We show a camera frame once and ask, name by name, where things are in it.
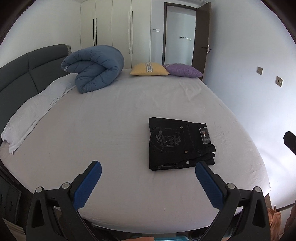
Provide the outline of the black denim pants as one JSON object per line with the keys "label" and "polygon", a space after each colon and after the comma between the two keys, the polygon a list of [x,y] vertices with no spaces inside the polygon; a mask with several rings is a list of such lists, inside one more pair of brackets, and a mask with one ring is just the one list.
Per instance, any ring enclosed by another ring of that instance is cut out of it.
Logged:
{"label": "black denim pants", "polygon": [[204,161],[215,164],[216,148],[205,123],[168,118],[149,119],[149,169],[184,169]]}

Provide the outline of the white pillow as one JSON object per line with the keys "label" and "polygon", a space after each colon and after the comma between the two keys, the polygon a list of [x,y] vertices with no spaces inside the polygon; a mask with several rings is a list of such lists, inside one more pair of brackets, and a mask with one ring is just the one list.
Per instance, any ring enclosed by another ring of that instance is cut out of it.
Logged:
{"label": "white pillow", "polygon": [[9,144],[10,154],[21,146],[51,107],[76,87],[76,76],[77,74],[70,73],[54,80],[41,93],[22,104],[10,118],[1,133],[1,139]]}

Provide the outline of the white bed sheet mattress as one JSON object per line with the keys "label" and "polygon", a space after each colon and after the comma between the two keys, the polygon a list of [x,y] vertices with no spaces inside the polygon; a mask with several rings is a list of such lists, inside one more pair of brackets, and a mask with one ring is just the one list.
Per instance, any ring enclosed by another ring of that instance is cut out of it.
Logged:
{"label": "white bed sheet mattress", "polygon": [[199,79],[130,76],[108,87],[65,94],[1,161],[28,190],[55,189],[89,164],[102,176],[79,213],[123,232],[174,233],[208,226],[217,214],[194,168],[149,169],[149,118],[205,123],[216,148],[212,171],[240,189],[270,191],[264,162],[233,112]]}

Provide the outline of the purple cushion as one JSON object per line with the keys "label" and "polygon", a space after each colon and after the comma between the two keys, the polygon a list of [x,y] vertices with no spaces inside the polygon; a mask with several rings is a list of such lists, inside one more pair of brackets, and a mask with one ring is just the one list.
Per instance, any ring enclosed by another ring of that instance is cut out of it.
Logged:
{"label": "purple cushion", "polygon": [[182,64],[182,63],[175,63],[175,64],[164,64],[163,67],[166,68],[170,75],[179,76],[179,77],[203,77],[203,74],[197,70],[196,68]]}

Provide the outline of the dark grey headboard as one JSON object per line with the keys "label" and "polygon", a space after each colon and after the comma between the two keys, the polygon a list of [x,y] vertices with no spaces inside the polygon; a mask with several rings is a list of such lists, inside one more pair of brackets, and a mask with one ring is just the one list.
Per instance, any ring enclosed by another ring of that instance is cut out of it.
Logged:
{"label": "dark grey headboard", "polygon": [[52,45],[26,53],[1,67],[1,131],[23,103],[67,75],[61,63],[70,53],[69,45]]}

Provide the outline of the dark brown door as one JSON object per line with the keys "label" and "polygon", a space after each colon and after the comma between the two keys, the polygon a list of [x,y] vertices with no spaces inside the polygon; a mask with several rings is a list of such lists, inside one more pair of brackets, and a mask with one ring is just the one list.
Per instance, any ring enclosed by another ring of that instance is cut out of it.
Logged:
{"label": "dark brown door", "polygon": [[210,51],[209,36],[211,9],[211,3],[208,2],[196,10],[196,29],[192,66],[202,74],[204,74],[207,55]]}

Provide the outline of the blue folded quilt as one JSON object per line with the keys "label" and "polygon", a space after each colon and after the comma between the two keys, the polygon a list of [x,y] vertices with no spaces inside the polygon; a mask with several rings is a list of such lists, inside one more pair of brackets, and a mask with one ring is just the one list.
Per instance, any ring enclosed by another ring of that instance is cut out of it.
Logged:
{"label": "blue folded quilt", "polygon": [[98,45],[71,53],[62,61],[61,68],[67,73],[76,73],[78,92],[87,93],[110,85],[124,65],[124,57],[118,49]]}

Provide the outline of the yellow cushion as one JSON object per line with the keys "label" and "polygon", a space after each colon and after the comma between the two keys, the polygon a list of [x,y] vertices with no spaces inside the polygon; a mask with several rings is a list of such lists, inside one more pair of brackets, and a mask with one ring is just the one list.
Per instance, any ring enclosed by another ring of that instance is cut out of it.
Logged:
{"label": "yellow cushion", "polygon": [[161,76],[169,74],[163,65],[154,62],[139,63],[130,72],[130,75],[133,76]]}

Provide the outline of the white wardrobe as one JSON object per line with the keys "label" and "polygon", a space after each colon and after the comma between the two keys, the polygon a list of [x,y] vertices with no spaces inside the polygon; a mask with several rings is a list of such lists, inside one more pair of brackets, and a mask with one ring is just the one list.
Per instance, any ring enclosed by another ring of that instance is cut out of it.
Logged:
{"label": "white wardrobe", "polygon": [[81,3],[81,48],[110,45],[125,68],[151,60],[151,1],[92,0]]}

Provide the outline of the lower wall socket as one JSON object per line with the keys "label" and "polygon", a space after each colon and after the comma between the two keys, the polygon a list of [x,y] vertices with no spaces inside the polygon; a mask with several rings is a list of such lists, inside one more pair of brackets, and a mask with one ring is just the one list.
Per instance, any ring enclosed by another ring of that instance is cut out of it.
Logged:
{"label": "lower wall socket", "polygon": [[277,76],[276,79],[275,79],[275,83],[276,83],[276,85],[278,85],[279,87],[282,87],[283,79]]}

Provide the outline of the wall socket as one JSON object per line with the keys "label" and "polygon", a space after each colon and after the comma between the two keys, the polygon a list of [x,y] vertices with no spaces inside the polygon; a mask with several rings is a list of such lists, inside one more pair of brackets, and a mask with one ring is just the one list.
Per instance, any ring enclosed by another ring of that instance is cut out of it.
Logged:
{"label": "wall socket", "polygon": [[283,79],[277,76],[276,79],[275,79],[275,83],[276,83],[276,85],[278,85],[279,87],[282,87]]}
{"label": "wall socket", "polygon": [[260,66],[258,66],[256,72],[257,72],[259,75],[262,75],[262,74],[263,74],[263,68],[260,67]]}

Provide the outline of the upper wall socket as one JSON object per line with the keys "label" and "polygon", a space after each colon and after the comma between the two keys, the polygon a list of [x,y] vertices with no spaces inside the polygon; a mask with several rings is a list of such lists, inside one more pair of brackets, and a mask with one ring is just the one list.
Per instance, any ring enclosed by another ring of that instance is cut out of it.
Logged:
{"label": "upper wall socket", "polygon": [[262,74],[263,74],[263,68],[260,67],[260,66],[258,66],[256,72],[257,72],[259,75],[262,75]]}

